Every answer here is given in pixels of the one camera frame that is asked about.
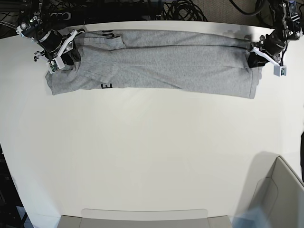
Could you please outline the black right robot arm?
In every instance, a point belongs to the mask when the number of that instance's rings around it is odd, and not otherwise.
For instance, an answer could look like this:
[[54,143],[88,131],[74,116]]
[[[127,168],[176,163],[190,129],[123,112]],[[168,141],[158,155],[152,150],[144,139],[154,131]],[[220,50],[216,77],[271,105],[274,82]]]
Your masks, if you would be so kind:
[[84,34],[83,29],[71,30],[66,34],[60,31],[67,28],[70,13],[56,13],[50,0],[32,0],[20,8],[16,33],[37,43],[42,51],[34,53],[33,61],[44,60],[51,72],[72,66],[81,61],[81,55],[74,39]]

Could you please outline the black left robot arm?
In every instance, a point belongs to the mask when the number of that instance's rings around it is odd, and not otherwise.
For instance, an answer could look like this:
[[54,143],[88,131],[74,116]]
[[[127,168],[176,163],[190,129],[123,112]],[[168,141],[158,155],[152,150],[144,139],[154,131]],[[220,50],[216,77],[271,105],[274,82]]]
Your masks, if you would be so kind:
[[289,41],[302,36],[295,0],[269,0],[268,3],[273,16],[273,31],[251,43],[247,59],[250,68],[263,67],[268,62],[282,67]]

